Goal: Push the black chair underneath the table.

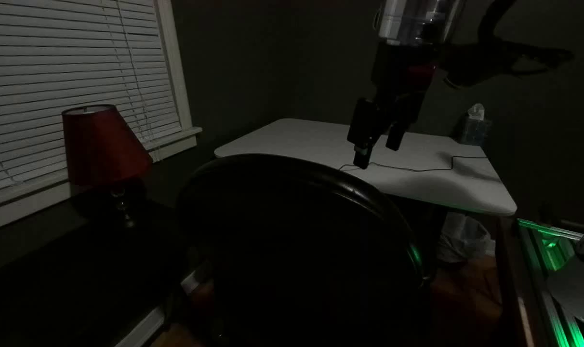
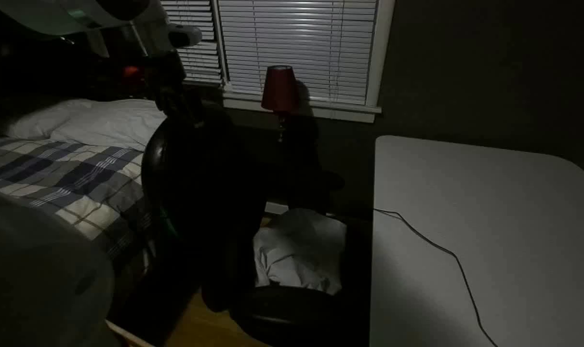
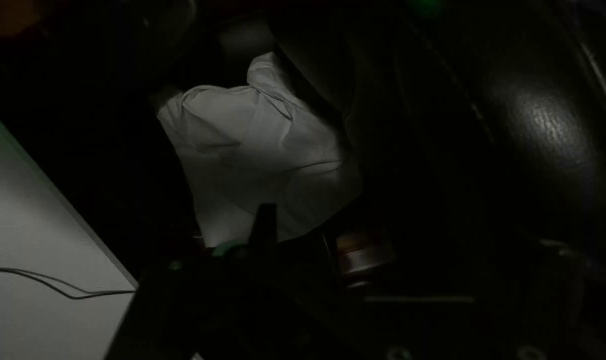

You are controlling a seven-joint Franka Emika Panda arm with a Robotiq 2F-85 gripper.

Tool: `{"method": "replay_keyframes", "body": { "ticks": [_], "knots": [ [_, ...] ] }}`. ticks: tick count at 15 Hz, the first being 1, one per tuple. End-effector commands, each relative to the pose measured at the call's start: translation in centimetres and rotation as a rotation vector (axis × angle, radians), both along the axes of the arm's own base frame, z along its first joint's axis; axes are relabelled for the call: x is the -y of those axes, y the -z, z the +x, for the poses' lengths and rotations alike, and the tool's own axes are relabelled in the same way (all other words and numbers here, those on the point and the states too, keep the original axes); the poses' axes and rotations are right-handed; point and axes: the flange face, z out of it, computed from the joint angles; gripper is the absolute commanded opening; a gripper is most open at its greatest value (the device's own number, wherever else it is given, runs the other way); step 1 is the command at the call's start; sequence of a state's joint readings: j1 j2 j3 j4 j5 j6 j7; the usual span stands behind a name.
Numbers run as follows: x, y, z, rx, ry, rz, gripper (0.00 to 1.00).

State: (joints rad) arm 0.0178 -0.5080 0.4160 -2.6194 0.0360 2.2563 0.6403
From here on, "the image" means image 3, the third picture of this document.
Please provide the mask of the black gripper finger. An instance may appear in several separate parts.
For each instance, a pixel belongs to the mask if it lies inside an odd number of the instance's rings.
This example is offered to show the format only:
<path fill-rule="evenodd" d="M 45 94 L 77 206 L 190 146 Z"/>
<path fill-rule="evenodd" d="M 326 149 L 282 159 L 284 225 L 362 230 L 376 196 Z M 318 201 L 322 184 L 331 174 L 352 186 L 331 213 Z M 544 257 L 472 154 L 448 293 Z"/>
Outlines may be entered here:
<path fill-rule="evenodd" d="M 247 251 L 268 253 L 278 244 L 278 207 L 274 203 L 259 203 L 254 225 L 247 238 Z"/>

